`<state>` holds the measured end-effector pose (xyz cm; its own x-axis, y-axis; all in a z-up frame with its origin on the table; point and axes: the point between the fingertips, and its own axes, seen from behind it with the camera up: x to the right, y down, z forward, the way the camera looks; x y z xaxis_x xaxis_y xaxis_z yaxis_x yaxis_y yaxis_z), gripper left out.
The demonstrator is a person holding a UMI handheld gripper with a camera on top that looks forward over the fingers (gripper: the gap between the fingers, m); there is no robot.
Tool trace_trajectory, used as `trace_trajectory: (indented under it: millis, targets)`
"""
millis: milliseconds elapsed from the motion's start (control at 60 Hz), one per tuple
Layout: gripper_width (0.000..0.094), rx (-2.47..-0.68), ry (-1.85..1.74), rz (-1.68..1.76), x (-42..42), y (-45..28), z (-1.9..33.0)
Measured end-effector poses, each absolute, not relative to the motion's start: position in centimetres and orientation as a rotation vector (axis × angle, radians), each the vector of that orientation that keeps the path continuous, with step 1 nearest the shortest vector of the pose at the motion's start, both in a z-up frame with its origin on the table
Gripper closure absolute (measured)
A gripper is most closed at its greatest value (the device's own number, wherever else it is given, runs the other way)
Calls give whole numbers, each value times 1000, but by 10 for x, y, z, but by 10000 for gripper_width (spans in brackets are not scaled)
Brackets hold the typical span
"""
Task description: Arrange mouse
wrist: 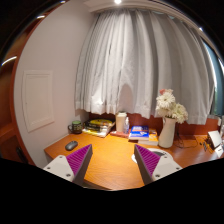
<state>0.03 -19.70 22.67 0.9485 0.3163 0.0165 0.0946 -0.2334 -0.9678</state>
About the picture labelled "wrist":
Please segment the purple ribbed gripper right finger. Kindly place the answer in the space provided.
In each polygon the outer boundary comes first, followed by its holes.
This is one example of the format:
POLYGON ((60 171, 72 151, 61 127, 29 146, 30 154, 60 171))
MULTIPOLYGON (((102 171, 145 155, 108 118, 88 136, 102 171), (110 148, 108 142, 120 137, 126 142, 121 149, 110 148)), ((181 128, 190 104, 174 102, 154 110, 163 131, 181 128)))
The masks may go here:
POLYGON ((160 157, 140 145, 134 146, 134 155, 145 185, 182 169, 174 159, 160 157))

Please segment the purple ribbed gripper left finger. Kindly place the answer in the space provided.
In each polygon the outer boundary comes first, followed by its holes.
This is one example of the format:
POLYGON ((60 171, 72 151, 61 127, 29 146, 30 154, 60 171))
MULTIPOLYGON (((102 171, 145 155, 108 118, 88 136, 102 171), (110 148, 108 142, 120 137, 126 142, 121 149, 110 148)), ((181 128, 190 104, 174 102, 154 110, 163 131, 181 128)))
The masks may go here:
POLYGON ((89 144, 68 156, 57 156, 44 167, 44 170, 81 186, 92 154, 92 145, 89 144))

